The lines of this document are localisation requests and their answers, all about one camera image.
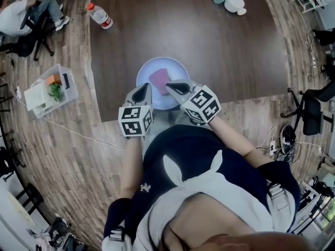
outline plastic bottle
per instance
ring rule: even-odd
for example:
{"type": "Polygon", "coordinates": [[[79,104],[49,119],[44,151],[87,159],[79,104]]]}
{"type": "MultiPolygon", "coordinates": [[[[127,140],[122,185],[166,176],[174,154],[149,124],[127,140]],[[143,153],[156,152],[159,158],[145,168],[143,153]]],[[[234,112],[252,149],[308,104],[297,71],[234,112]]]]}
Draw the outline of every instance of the plastic bottle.
{"type": "Polygon", "coordinates": [[[113,20],[108,14],[99,6],[89,3],[87,10],[92,19],[94,19],[103,29],[109,29],[113,25],[113,20]]]}

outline black office chair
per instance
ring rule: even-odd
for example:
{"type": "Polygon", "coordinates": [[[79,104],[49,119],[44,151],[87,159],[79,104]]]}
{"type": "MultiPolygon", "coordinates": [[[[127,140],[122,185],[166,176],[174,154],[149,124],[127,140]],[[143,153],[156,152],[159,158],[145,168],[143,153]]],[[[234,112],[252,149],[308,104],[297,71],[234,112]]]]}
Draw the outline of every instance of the black office chair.
{"type": "Polygon", "coordinates": [[[299,93],[303,95],[300,103],[296,95],[290,88],[288,88],[287,91],[292,94],[297,109],[288,115],[284,115],[282,113],[281,117],[289,118],[294,115],[297,116],[294,131],[296,131],[301,117],[303,118],[304,122],[303,127],[304,135],[315,135],[319,133],[321,134],[323,130],[324,120],[331,123],[331,132],[334,131],[334,125],[335,125],[334,114],[332,115],[332,118],[324,116],[323,112],[321,111],[321,104],[319,100],[326,102],[335,96],[335,82],[332,81],[331,83],[329,83],[327,86],[325,86],[323,89],[320,90],[309,89],[305,93],[300,91],[299,93]]]}
{"type": "Polygon", "coordinates": [[[55,31],[55,26],[53,21],[49,18],[48,12],[44,12],[36,24],[32,23],[29,19],[31,12],[32,8],[29,8],[20,27],[20,29],[23,29],[24,26],[27,25],[30,29],[32,29],[31,33],[26,36],[19,37],[16,43],[8,43],[0,46],[0,51],[7,51],[7,53],[16,53],[19,56],[27,57],[33,52],[35,44],[37,43],[33,57],[33,60],[37,62],[37,55],[41,45],[47,49],[50,56],[54,55],[54,52],[50,50],[47,44],[47,36],[55,31]]]}

